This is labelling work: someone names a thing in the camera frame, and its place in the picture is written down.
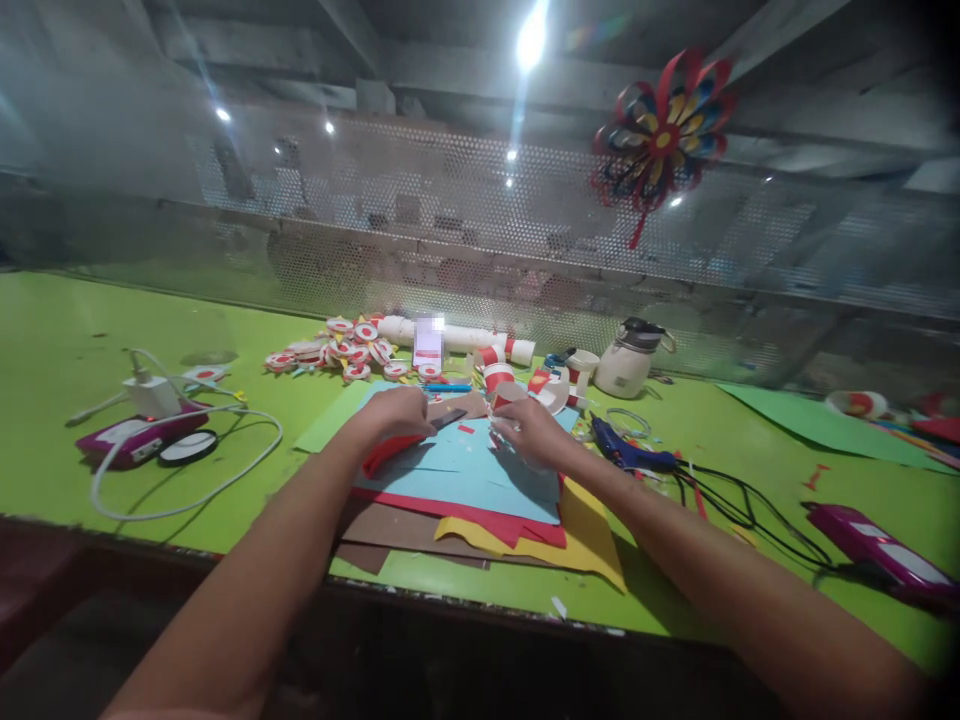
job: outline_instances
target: kettle handle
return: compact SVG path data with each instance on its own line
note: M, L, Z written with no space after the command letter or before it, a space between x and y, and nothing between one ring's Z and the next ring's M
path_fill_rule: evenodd
M667 345L667 338L670 338L670 344ZM677 339L670 334L669 330L663 331L663 339L660 341L660 344L663 345L663 349L668 353L673 355L677 351Z

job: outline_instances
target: hand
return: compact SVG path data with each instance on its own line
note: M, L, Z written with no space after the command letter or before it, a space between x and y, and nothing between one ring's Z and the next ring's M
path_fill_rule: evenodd
M494 420L493 426L531 462L559 469L565 456L580 447L550 411L533 398L504 405L493 414L504 418Z
M376 429L380 437L426 435L436 428L427 422L427 396L420 388L396 387L376 393L357 413L365 425Z

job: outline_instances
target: light blue paper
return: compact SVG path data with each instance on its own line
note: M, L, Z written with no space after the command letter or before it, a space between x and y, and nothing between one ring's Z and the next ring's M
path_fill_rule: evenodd
M375 392L389 387L393 386L374 383L364 403ZM556 418L569 431L578 415L567 408ZM461 424L474 432L460 430ZM360 476L354 484L368 490L559 523L560 485L556 471L537 471L509 449L492 451L489 429L490 421L486 418L452 423L436 437L384 464L376 480Z

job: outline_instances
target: blue pen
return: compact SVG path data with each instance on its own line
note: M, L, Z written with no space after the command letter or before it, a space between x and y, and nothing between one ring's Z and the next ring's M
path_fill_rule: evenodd
M427 392L470 392L472 385L424 385Z

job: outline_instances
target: glue gun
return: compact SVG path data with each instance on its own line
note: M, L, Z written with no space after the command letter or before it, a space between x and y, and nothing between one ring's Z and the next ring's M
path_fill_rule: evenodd
M621 438L610 427L593 413L590 413L590 426L597 438L597 447L603 456L623 470L627 468L647 468L655 472L673 472L677 469L677 459L668 452L648 452L635 448Z

